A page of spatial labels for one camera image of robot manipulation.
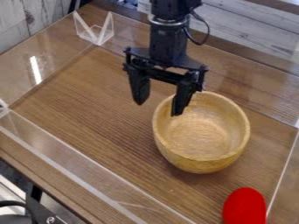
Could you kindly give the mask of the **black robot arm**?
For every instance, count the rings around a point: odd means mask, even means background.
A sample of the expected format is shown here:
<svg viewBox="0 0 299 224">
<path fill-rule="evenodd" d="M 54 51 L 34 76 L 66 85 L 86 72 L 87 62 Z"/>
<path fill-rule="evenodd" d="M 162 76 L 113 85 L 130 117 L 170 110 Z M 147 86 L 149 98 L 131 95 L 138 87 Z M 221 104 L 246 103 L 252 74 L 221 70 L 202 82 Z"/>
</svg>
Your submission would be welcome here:
<svg viewBox="0 0 299 224">
<path fill-rule="evenodd" d="M 202 42 L 190 34 L 190 21 L 196 17 L 209 23 L 196 12 L 202 0 L 150 0 L 150 47 L 127 47 L 125 70 L 127 71 L 133 98 L 142 105 L 152 93 L 152 79 L 177 86 L 172 115 L 180 116 L 189 106 L 193 95 L 204 90 L 208 66 L 188 55 L 192 41 L 202 46 L 210 37 L 212 28 Z"/>
</svg>

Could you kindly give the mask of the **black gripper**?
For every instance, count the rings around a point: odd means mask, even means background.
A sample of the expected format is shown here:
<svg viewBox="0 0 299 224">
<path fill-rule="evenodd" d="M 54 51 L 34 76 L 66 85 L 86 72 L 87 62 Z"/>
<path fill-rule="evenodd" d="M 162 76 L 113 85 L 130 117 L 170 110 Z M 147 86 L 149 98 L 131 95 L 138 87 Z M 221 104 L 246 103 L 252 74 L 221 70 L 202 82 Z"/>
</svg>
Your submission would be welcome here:
<svg viewBox="0 0 299 224">
<path fill-rule="evenodd" d="M 152 93 L 152 79 L 178 85 L 173 98 L 173 116 L 184 114 L 193 95 L 202 91 L 208 66 L 188 55 L 188 42 L 198 42 L 190 33 L 190 17 L 150 20 L 150 46 L 127 47 L 125 70 L 135 103 L 142 105 Z"/>
</svg>

